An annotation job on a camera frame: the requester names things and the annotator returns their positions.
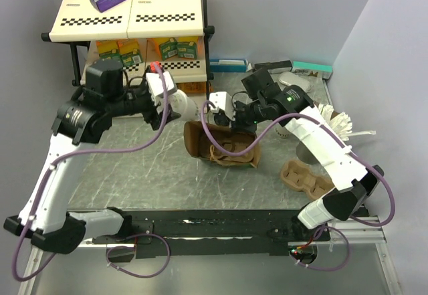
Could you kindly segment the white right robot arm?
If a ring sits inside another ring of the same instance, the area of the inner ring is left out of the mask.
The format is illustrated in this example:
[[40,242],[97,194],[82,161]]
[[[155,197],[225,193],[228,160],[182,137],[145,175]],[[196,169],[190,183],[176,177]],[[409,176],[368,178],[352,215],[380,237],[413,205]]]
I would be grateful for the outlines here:
[[258,70],[241,83],[251,102],[238,105],[238,124],[250,126],[269,120],[285,127],[314,155],[334,184],[301,209],[292,224],[297,239],[309,239],[318,226],[332,219],[347,220],[379,183],[386,182],[380,167],[360,160],[333,132],[301,87],[280,88],[267,70]]

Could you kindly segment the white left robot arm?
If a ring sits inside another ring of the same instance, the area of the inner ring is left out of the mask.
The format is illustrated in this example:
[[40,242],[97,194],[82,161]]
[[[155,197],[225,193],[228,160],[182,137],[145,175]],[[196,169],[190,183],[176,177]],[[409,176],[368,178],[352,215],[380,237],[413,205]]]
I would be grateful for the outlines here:
[[119,208],[68,211],[86,158],[99,153],[96,145],[113,118],[141,114],[161,133],[166,123],[179,116],[168,102],[177,88],[161,63],[151,63],[138,85],[124,84],[125,76],[116,60],[99,59],[87,68],[85,84],[57,111],[37,185],[22,211],[6,218],[3,227],[7,231],[54,254],[69,254],[91,237],[106,235],[118,243],[130,239],[132,216]]

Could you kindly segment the white paper coffee cup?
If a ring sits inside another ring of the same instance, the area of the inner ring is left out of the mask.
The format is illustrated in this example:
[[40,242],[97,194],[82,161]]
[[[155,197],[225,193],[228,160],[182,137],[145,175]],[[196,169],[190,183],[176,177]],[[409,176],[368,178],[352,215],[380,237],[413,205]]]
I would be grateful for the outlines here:
[[168,101],[172,111],[179,115],[179,120],[194,121],[200,117],[197,104],[182,90],[177,90],[175,93],[169,95]]

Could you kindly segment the brown green paper bag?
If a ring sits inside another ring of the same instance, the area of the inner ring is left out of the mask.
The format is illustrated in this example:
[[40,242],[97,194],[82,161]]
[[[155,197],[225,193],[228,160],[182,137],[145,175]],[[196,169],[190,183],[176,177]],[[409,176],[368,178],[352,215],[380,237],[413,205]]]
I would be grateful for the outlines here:
[[[240,153],[250,146],[257,138],[248,132],[234,132],[227,127],[207,124],[215,141],[232,153]],[[193,158],[216,163],[222,167],[251,166],[257,168],[261,159],[261,147],[256,144],[248,153],[237,157],[229,156],[220,151],[206,135],[201,122],[186,122],[183,129],[185,148]]]

